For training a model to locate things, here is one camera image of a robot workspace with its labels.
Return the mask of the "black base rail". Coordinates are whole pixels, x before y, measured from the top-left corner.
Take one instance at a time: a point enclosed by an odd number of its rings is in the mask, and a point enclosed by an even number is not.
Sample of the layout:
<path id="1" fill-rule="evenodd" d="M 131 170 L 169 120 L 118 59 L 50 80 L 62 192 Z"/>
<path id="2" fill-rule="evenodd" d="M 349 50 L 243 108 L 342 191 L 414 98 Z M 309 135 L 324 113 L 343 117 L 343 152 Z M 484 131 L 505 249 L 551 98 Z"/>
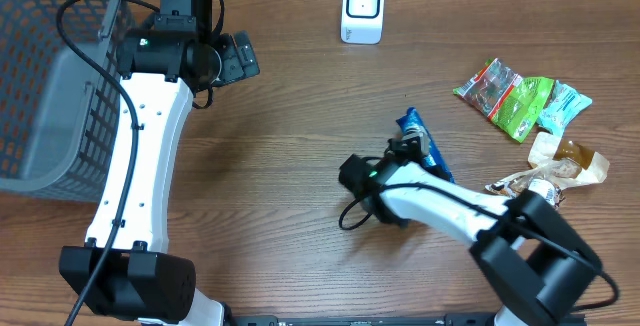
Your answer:
<path id="1" fill-rule="evenodd" d="M 278 318 L 225 317 L 223 326 L 494 326 L 495 313 L 450 313 L 430 317 Z"/>

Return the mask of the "green red snack bag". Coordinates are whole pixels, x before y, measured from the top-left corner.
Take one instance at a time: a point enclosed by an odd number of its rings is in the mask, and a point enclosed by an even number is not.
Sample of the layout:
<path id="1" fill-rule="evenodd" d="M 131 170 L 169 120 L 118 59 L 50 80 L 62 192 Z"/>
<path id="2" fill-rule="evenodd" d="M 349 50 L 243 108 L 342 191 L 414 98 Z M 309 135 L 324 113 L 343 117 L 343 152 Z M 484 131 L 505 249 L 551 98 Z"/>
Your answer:
<path id="1" fill-rule="evenodd" d="M 523 77 L 501 59 L 493 58 L 453 94 L 522 143 L 537 122 L 553 85 L 550 78 Z"/>

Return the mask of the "beige tissue pack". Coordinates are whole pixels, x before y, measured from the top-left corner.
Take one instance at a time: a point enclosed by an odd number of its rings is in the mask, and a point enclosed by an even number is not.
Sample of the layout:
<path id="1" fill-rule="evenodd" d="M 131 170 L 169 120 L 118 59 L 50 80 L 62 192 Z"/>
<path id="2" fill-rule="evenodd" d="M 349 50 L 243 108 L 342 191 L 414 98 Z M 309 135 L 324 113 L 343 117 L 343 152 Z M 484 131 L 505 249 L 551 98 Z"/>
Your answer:
<path id="1" fill-rule="evenodd" d="M 525 190 L 558 208 L 569 188 L 601 184 L 610 162 L 600 153 L 547 132 L 537 134 L 528 155 L 530 169 L 487 184 L 489 193 L 515 198 Z"/>

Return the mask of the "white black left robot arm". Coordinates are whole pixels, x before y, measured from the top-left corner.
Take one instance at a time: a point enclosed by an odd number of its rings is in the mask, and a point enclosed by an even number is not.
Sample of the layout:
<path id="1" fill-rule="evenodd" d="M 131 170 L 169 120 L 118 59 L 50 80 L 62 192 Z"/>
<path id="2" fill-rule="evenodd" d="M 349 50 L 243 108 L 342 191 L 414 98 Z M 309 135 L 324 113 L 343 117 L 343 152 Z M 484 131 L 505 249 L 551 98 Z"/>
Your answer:
<path id="1" fill-rule="evenodd" d="M 224 0 L 161 0 L 116 51 L 105 81 L 120 96 L 106 184 L 82 246 L 59 271 L 76 306 L 144 325 L 229 325 L 230 308 L 196 286 L 192 261 L 168 252 L 168 196 L 195 96 L 258 75 L 246 32 L 223 32 Z"/>

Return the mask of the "blue Oreo cookie pack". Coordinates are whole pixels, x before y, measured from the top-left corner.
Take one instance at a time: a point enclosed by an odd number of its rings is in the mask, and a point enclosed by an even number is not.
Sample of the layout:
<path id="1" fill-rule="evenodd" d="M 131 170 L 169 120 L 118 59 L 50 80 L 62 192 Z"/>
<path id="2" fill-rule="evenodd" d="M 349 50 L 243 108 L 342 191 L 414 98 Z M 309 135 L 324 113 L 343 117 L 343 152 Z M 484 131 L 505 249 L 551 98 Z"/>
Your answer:
<path id="1" fill-rule="evenodd" d="M 406 114 L 397 119 L 396 123 L 401 129 L 402 140 L 408 144 L 416 144 L 417 162 L 437 177 L 454 183 L 454 176 L 417 109 L 408 108 Z"/>

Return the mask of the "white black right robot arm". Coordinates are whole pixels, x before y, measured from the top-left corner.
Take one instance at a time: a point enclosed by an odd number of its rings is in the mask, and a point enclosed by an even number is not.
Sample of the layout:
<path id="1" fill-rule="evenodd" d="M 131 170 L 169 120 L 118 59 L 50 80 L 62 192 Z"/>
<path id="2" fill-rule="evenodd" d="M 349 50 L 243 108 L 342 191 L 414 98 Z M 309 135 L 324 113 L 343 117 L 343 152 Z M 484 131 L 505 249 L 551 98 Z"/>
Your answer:
<path id="1" fill-rule="evenodd" d="M 508 198 L 457 185 L 416 138 L 389 140 L 381 157 L 351 155 L 338 180 L 380 222 L 420 222 L 464 244 L 503 304 L 499 325 L 560 324 L 603 271 L 542 195 Z"/>

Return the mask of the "mint wet wipes pack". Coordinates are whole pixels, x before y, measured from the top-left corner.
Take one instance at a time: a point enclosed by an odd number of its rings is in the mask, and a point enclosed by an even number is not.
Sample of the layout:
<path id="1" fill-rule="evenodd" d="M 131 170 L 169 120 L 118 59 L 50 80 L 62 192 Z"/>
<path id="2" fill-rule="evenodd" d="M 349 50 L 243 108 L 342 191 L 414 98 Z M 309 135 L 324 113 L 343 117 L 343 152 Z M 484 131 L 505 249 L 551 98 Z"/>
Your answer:
<path id="1" fill-rule="evenodd" d="M 590 97 L 556 80 L 551 100 L 538 116 L 537 124 L 552 135 L 562 137 L 571 121 L 591 104 Z"/>

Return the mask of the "dark grey plastic basket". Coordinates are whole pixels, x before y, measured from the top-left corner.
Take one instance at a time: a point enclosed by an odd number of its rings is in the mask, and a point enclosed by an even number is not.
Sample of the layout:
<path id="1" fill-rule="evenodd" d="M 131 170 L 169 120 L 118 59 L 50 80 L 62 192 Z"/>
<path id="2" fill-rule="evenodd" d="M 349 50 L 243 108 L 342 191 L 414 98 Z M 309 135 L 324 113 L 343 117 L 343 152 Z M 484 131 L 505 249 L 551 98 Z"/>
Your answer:
<path id="1" fill-rule="evenodd" d="M 66 0 L 1 0 L 1 189 L 31 197 L 100 200 L 116 137 L 120 96 L 60 38 Z M 118 0 L 69 7 L 63 27 L 110 74 L 134 25 Z"/>

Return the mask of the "white barcode scanner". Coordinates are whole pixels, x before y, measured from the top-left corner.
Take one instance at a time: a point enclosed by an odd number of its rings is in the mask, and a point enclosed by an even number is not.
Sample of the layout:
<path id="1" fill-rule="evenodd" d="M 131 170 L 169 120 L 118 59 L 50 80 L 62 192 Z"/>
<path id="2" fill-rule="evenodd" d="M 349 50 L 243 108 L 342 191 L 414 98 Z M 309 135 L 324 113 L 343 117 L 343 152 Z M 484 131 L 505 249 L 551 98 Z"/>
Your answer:
<path id="1" fill-rule="evenodd" d="M 378 44 L 382 37 L 385 0 L 342 0 L 340 38 L 350 44 Z"/>

